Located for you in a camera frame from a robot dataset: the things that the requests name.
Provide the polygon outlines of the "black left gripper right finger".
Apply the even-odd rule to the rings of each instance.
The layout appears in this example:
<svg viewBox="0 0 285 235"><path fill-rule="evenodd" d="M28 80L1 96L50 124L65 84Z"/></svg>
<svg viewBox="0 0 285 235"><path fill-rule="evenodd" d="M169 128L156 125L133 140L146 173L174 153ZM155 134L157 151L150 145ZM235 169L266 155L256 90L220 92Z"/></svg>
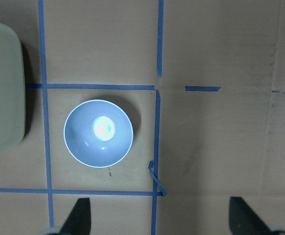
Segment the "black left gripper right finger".
<svg viewBox="0 0 285 235"><path fill-rule="evenodd" d="M276 235L241 197L229 199L229 229L233 235Z"/></svg>

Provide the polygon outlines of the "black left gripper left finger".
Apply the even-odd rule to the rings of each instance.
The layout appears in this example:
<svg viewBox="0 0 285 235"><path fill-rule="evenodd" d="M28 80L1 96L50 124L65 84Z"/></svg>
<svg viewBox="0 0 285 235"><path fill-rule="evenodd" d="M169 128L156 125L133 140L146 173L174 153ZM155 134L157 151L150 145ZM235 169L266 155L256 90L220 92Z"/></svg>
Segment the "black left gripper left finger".
<svg viewBox="0 0 285 235"><path fill-rule="evenodd" d="M65 223L61 235L89 235L91 231L90 199L79 198Z"/></svg>

